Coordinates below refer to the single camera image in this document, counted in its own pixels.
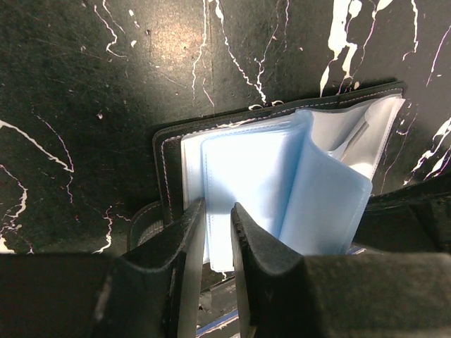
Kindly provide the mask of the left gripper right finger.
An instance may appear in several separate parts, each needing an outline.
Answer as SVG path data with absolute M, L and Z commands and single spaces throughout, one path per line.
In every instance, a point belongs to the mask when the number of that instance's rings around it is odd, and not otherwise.
M 242 337 L 449 337 L 450 256 L 303 256 L 230 213 Z

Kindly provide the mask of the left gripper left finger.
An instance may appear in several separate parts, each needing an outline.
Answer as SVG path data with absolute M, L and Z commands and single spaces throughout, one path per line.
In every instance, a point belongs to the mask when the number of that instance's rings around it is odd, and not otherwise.
M 194 337 L 205 201 L 122 256 L 3 254 L 2 337 Z

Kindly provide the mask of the black leather card holder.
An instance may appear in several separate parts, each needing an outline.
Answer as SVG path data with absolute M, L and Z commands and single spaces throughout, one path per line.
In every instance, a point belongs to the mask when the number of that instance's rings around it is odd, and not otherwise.
M 350 247 L 372 178 L 404 104 L 403 81 L 167 125 L 152 137 L 160 199 L 133 220 L 128 249 L 206 206 L 203 260 L 233 269 L 230 213 L 240 204 L 270 238 L 299 254 Z

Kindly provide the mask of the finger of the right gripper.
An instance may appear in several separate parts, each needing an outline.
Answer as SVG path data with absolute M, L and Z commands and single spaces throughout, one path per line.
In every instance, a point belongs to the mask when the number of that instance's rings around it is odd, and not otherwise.
M 449 252 L 450 174 L 371 197 L 352 243 L 385 252 Z

